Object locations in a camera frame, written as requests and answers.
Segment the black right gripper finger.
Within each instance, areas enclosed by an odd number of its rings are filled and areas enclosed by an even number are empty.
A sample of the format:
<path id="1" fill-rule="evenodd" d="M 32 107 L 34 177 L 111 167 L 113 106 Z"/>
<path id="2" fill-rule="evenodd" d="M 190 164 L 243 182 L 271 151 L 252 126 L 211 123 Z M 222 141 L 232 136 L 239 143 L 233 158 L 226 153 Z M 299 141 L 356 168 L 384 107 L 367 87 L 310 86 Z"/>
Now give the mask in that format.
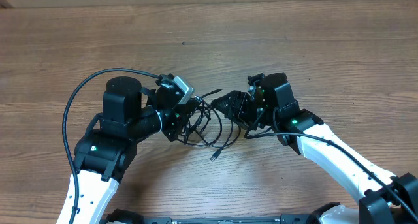
<path id="1" fill-rule="evenodd" d="M 224 114 L 225 118 L 228 120 L 231 120 L 233 123 L 237 124 L 240 128 L 248 128 L 248 124 L 245 123 L 240 118 L 240 110 L 242 103 L 233 103 L 233 104 L 227 104 L 227 103 L 221 103 L 221 102 L 215 102 L 212 101 L 212 106 L 220 111 L 222 114 Z"/>
<path id="2" fill-rule="evenodd" d="M 242 105 L 245 99 L 249 97 L 249 93 L 234 90 L 226 95 L 214 99 L 211 102 L 211 106 L 214 108 L 235 108 Z"/>

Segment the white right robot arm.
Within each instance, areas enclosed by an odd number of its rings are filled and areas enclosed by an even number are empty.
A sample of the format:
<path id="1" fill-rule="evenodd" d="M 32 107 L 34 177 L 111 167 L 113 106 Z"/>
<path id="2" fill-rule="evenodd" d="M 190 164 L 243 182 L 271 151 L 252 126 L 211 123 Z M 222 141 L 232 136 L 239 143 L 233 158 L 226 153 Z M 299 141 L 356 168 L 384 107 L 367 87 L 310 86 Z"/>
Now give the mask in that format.
<path id="1" fill-rule="evenodd" d="M 299 107 L 284 73 L 248 77 L 248 92 L 232 91 L 211 105 L 245 130 L 246 139 L 274 136 L 319 165 L 357 203 L 330 202 L 309 214 L 283 214 L 280 223 L 416 223 L 417 178 L 397 176 L 356 152 L 313 112 Z"/>

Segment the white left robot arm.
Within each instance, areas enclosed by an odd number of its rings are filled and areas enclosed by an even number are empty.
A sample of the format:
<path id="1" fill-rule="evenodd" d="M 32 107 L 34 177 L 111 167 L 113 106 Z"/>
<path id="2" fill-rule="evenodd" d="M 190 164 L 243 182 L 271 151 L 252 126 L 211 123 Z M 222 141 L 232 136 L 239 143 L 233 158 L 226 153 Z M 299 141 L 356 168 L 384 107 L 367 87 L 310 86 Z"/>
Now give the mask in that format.
<path id="1" fill-rule="evenodd" d="M 135 78 L 106 83 L 103 110 L 76 144 L 67 197 L 58 223 L 99 223 L 137 154 L 137 144 L 162 132 L 175 141 L 198 105 L 193 87 L 179 76 L 158 76 L 159 89 Z"/>

